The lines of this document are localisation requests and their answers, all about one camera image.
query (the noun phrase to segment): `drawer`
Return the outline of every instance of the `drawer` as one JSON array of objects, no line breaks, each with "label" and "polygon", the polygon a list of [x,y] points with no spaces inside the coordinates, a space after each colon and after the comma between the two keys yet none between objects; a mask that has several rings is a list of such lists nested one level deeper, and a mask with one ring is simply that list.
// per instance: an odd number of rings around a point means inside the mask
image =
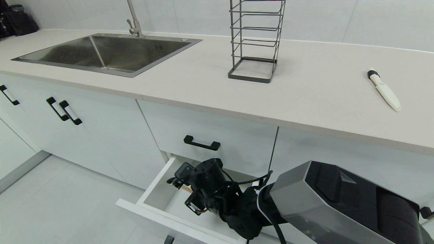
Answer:
[{"label": "drawer", "polygon": [[[277,127],[190,109],[139,101],[160,150],[198,161],[220,158],[225,168],[253,176],[268,171]],[[210,146],[218,150],[184,142]]]},{"label": "drawer", "polygon": [[[176,241],[189,244],[246,243],[245,239],[230,229],[217,215],[206,212],[197,216],[184,205],[190,193],[183,189],[177,190],[166,183],[184,162],[193,166],[200,163],[173,156],[136,204],[119,199],[116,205],[124,209],[144,230],[152,231],[163,239],[170,235]],[[228,173],[234,180],[241,180],[235,172]]]}]

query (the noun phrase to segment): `faucet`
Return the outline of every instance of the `faucet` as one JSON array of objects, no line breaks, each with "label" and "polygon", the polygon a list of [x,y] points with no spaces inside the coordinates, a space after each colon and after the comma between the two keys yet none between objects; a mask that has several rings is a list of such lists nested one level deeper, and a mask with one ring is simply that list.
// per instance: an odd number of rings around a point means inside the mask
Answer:
[{"label": "faucet", "polygon": [[133,25],[131,25],[131,20],[127,20],[127,23],[130,25],[130,33],[132,35],[137,34],[138,38],[142,38],[142,37],[144,37],[144,35],[141,32],[140,23],[137,20],[137,16],[136,16],[135,11],[134,11],[133,3],[131,2],[131,0],[127,0],[127,2],[128,2],[128,7],[130,7],[130,11],[131,11],[131,15],[133,16],[133,23],[134,23],[134,28],[133,28]]}]

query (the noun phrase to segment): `black drawer handle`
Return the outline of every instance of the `black drawer handle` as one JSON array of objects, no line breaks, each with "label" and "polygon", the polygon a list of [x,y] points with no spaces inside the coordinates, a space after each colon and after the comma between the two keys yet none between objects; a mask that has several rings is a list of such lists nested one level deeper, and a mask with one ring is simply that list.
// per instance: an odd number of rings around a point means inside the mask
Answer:
[{"label": "black drawer handle", "polygon": [[53,97],[47,98],[46,101],[62,121],[66,121],[69,119],[69,117],[66,114],[60,115],[59,112],[57,112],[57,110],[53,107],[53,103],[56,102],[56,100]]},{"label": "black drawer handle", "polygon": [[6,93],[4,93],[4,91],[5,91],[6,89],[7,89],[7,88],[6,88],[5,85],[1,85],[1,86],[0,86],[0,91],[3,93],[3,95],[4,95],[5,97],[7,97],[7,99],[8,99],[12,104],[14,104],[15,106],[18,105],[18,104],[20,104],[20,102],[19,102],[18,100],[12,101],[12,100],[11,100],[11,99],[6,95]]},{"label": "black drawer handle", "polygon": [[170,235],[168,235],[166,237],[166,240],[164,241],[164,244],[172,244],[174,240],[175,240],[175,238],[173,238]]},{"label": "black drawer handle", "polygon": [[67,116],[72,120],[72,122],[74,123],[74,125],[79,125],[79,124],[83,123],[83,121],[81,121],[80,118],[73,119],[71,117],[71,115],[68,113],[68,111],[65,109],[67,106],[69,106],[69,103],[67,101],[63,100],[63,101],[59,102],[59,105],[63,109],[63,111],[65,112],[65,114],[67,114]]},{"label": "black drawer handle", "polygon": [[206,149],[213,150],[213,151],[217,151],[220,147],[220,142],[213,142],[213,143],[211,143],[211,146],[200,144],[197,142],[193,142],[193,137],[191,135],[185,136],[184,143],[189,144],[189,145],[193,145],[193,146],[197,146],[200,148],[206,148]]}]

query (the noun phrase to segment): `faucet handle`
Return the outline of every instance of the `faucet handle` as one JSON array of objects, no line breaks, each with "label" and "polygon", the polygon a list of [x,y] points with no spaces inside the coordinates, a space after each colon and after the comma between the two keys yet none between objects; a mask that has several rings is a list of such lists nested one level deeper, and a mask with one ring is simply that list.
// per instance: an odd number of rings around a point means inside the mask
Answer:
[{"label": "faucet handle", "polygon": [[132,29],[133,25],[131,24],[131,20],[127,20],[127,23],[130,25],[130,29]]}]

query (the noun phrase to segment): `open drawer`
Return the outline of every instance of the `open drawer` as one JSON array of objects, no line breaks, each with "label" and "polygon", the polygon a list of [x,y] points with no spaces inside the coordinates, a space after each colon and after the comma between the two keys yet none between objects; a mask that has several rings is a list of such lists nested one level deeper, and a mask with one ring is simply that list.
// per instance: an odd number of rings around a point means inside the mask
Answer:
[{"label": "open drawer", "polygon": [[[206,212],[197,216],[184,205],[190,193],[183,189],[177,190],[166,183],[184,162],[193,166],[200,163],[173,156],[136,204],[119,199],[116,205],[125,209],[130,218],[144,230],[163,239],[170,235],[176,241],[188,244],[246,243],[244,238],[230,229],[217,215]],[[235,172],[228,173],[234,180],[254,178]]]}]

